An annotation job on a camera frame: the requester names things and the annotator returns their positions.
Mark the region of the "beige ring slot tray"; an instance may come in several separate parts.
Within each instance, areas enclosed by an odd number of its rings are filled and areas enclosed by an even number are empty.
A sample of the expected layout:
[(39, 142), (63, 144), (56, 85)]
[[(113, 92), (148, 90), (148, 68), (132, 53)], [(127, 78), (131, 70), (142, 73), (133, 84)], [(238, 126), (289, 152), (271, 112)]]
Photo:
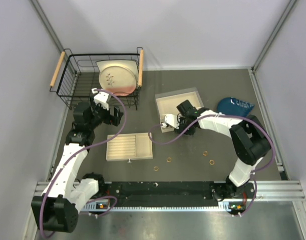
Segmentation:
[(106, 161), (150, 160), (153, 158), (151, 134), (120, 134), (107, 142)]

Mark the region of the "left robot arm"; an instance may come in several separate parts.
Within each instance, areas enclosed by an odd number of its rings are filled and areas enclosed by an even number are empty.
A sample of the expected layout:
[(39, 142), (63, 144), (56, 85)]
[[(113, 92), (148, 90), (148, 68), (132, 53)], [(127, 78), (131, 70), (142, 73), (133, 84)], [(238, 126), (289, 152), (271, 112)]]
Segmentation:
[(110, 112), (103, 104), (94, 103), (91, 99), (74, 107), (73, 118), (55, 173), (43, 193), (34, 196), (31, 202), (37, 227), (46, 239), (46, 232), (73, 232), (79, 213), (91, 197), (101, 198), (105, 195), (106, 186), (99, 182), (96, 175), (82, 179), (77, 187), (73, 184), (90, 148), (100, 145), (94, 143), (95, 128), (101, 124), (124, 126), (127, 112), (118, 107)]

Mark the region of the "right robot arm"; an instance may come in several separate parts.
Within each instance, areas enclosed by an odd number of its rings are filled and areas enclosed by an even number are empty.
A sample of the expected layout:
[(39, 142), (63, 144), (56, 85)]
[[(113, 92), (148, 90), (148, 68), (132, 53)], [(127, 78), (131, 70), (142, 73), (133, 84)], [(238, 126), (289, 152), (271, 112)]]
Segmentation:
[(164, 120), (178, 134), (193, 135), (199, 128), (231, 138), (237, 161), (224, 186), (217, 192), (223, 196), (239, 197), (256, 166), (272, 149), (272, 141), (257, 117), (228, 116), (205, 107), (197, 109), (188, 100), (179, 104), (177, 110), (178, 115), (167, 114)]

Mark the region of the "round pink white plate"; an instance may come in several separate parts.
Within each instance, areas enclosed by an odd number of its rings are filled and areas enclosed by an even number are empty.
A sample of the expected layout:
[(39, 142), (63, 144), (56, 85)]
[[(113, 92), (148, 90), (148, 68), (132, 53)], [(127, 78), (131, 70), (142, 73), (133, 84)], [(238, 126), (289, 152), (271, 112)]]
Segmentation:
[(100, 71), (99, 84), (102, 89), (120, 97), (130, 95), (137, 88), (135, 75), (128, 68), (117, 65)]

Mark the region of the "blue leaf shaped dish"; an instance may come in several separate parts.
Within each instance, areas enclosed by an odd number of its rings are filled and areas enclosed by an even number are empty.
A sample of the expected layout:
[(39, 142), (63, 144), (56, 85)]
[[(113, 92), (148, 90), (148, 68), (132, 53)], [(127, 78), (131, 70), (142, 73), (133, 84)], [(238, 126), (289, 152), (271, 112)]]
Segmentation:
[(225, 115), (247, 117), (253, 108), (254, 104), (250, 102), (242, 101), (234, 97), (225, 97), (219, 101), (216, 109), (217, 112)]

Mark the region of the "square white plate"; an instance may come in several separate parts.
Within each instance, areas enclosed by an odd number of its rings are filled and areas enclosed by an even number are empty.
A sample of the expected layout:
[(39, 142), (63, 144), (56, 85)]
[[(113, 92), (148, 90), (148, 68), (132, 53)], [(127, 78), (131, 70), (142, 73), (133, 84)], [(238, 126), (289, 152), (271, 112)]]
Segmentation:
[(135, 80), (138, 81), (139, 71), (135, 60), (100, 60), (97, 61), (96, 64), (99, 69), (99, 72), (110, 66), (125, 67), (133, 73), (133, 75), (135, 76)]

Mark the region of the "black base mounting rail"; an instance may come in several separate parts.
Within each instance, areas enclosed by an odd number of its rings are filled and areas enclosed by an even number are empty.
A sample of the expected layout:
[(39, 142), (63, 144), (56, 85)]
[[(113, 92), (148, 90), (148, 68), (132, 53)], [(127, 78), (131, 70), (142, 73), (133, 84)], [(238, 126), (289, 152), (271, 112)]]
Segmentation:
[(101, 183), (99, 196), (115, 196), (117, 207), (215, 207), (224, 199), (246, 199), (245, 190), (212, 181), (115, 181)]

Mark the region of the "aluminium frame rail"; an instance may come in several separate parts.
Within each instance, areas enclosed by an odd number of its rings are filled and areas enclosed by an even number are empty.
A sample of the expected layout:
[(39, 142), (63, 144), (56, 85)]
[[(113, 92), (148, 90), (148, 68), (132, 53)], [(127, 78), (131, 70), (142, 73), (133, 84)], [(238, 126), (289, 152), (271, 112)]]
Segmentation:
[(224, 212), (228, 213), (237, 205), (246, 209), (249, 203), (263, 202), (292, 202), (304, 199), (301, 185), (297, 181), (250, 181), (242, 190), (246, 191), (246, 199), (230, 198), (217, 203), (217, 206), (196, 207), (117, 207), (117, 198), (112, 195), (94, 197), (94, 202), (86, 204), (82, 214), (102, 214), (106, 210), (111, 212)]

